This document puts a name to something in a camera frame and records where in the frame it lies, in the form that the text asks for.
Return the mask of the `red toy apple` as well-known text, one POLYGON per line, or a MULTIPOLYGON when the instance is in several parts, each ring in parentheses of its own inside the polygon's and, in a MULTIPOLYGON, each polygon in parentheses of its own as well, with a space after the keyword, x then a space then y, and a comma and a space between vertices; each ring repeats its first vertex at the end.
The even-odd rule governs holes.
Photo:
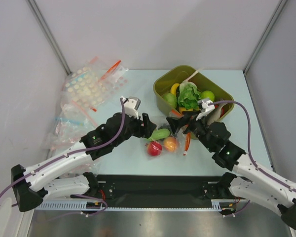
POLYGON ((148 155, 155 157, 160 155, 162 152, 162 146, 158 142, 150 142, 147 146, 147 153, 148 155))

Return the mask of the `clear orange-zipper bag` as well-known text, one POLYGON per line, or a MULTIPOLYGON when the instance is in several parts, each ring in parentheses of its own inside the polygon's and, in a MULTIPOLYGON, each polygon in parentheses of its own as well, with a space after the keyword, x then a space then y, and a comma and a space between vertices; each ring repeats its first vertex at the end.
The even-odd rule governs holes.
POLYGON ((149 138, 142 138, 141 145, 148 159, 158 157, 185 157, 190 147, 191 134, 183 130, 173 133, 165 116, 154 116, 151 121, 156 129, 149 138))

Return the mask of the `toy peach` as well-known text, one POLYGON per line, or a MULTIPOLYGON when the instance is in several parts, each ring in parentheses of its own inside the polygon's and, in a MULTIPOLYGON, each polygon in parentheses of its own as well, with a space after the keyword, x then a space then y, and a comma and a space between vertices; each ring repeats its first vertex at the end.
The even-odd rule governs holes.
POLYGON ((163 140, 164 148, 169 152, 175 152, 177 150, 178 142, 175 137, 167 137, 163 140))

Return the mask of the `green toy cucumber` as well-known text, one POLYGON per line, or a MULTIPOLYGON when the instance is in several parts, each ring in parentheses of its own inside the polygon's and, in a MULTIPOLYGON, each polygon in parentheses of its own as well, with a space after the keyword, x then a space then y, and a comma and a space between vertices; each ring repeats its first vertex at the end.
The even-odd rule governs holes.
POLYGON ((161 139, 165 139, 170 136, 170 131, 166 128, 162 128, 159 130, 155 130, 152 135, 149 137, 150 141, 157 141, 161 139))

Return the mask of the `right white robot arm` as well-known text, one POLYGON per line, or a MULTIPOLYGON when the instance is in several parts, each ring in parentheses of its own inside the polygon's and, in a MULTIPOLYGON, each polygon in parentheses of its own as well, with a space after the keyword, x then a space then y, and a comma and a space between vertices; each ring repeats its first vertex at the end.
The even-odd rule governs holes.
POLYGON ((167 117, 171 130, 194 136, 213 153, 213 160, 230 171, 232 177, 218 185, 223 198, 232 195, 253 201, 280 216, 281 220, 296 230, 296 183, 266 169, 246 152, 230 141, 230 132, 223 122, 207 124, 205 117, 198 118, 188 112, 180 118, 167 117))

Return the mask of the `olive green plastic bin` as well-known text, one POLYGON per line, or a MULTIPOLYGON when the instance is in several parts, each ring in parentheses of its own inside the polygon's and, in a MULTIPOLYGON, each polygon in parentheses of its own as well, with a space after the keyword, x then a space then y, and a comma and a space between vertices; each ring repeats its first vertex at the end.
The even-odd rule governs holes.
POLYGON ((158 109, 167 116, 184 112, 200 112, 201 100, 211 99, 216 104, 206 116, 208 125, 220 122, 233 109, 232 96, 191 66, 181 65, 157 79, 153 85, 158 109))

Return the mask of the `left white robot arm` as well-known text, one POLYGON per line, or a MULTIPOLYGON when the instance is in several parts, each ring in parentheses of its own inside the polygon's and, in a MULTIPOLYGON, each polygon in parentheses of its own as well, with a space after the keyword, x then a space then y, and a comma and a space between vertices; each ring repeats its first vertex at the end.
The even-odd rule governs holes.
POLYGON ((26 168, 14 166, 11 183, 19 211, 35 209, 49 198, 97 197, 99 184, 92 173, 84 172, 75 178, 61 179, 60 176, 111 153, 132 136, 149 138, 155 129, 156 124, 146 113, 138 118, 116 113, 58 157, 26 168))

